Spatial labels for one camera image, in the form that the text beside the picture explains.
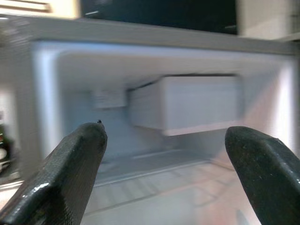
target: freezer compartment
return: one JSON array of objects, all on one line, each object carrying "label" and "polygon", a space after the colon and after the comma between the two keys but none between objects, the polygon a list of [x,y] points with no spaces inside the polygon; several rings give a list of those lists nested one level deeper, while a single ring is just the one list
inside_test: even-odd
[{"label": "freezer compartment", "polygon": [[[224,128],[233,124],[278,137],[296,150],[292,56],[58,41],[34,47],[42,155],[80,124],[102,120],[108,144],[99,183],[195,160],[229,164]],[[218,82],[191,74],[218,75],[212,78]],[[168,110],[132,111],[134,90],[159,82],[166,83],[165,94],[152,90],[147,97],[153,100],[143,104],[164,101]],[[180,108],[177,98],[187,107]],[[131,113],[139,114],[134,120],[149,120],[147,125],[133,123]]]}]

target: freezer shelf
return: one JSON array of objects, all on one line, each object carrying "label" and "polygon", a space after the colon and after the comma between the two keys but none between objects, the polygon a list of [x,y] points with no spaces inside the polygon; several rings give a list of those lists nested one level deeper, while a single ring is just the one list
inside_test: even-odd
[{"label": "freezer shelf", "polygon": [[100,164],[95,185],[158,173],[191,163],[206,162],[201,153],[187,150],[161,150],[132,157],[120,157]]},{"label": "freezer shelf", "polygon": [[198,163],[94,188],[82,225],[100,224],[260,223],[234,171]]}]

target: refrigerator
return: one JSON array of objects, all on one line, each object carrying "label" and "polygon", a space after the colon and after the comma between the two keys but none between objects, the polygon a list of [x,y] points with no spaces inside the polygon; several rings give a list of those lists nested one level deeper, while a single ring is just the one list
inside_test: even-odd
[{"label": "refrigerator", "polygon": [[101,120],[108,144],[82,224],[260,224],[224,137],[247,126],[298,155],[296,44],[88,19],[0,22],[0,107],[22,180],[65,135]]}]

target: white freezer wall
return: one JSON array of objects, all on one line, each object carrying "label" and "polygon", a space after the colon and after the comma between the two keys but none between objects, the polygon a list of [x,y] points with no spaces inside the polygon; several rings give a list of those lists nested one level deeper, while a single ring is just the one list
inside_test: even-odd
[{"label": "white freezer wall", "polygon": [[[141,146],[142,151],[159,148],[164,138],[159,132],[140,132],[133,127],[127,107],[95,109],[89,95],[97,85],[113,88],[114,83],[118,87],[123,83],[127,89],[162,75],[189,73],[241,76],[244,101],[240,124],[281,139],[293,151],[297,149],[296,63],[292,56],[63,42],[38,42],[34,54],[44,157],[80,123],[102,118],[109,135],[107,153],[112,158],[122,152],[138,154]],[[211,138],[205,140],[212,142],[213,135]]]}]

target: white cabinet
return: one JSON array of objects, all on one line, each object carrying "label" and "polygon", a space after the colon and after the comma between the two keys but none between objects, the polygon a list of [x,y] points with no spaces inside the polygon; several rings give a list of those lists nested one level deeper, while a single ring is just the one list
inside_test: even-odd
[{"label": "white cabinet", "polygon": [[80,15],[78,0],[0,0],[0,14],[65,19],[76,19]]}]

